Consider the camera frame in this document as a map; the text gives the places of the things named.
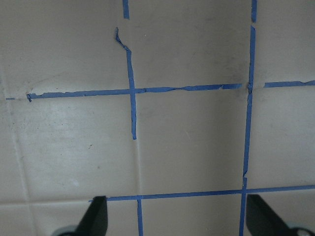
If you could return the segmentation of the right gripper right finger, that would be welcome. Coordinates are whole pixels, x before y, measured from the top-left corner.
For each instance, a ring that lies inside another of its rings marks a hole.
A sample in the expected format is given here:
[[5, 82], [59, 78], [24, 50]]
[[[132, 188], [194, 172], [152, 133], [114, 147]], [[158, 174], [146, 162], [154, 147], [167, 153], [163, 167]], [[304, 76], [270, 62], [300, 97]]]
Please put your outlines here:
[[246, 200], [246, 226], [252, 236], [297, 236], [258, 195], [248, 194]]

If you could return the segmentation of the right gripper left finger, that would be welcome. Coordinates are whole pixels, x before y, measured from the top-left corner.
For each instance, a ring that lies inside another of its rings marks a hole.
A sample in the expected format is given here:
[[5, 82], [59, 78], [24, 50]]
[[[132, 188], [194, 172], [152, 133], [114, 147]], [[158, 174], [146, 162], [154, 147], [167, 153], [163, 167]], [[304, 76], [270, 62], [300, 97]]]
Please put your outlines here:
[[105, 236], [108, 229], [106, 196], [94, 197], [79, 225], [75, 236]]

